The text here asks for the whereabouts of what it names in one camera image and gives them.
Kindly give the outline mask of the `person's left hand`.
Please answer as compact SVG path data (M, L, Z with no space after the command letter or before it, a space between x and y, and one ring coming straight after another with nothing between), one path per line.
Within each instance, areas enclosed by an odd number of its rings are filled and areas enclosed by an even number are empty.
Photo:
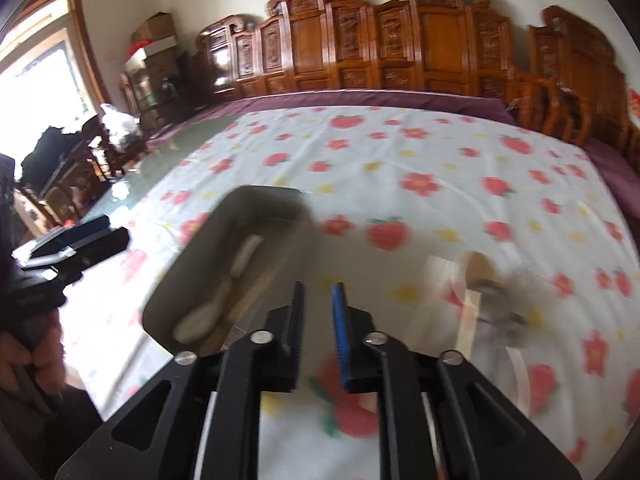
M35 367L37 385L47 394L57 394L65 384L66 368L62 345L62 326L58 310L48 313L48 331L32 351L12 335L1 334L1 389L12 394L20 391L14 366Z

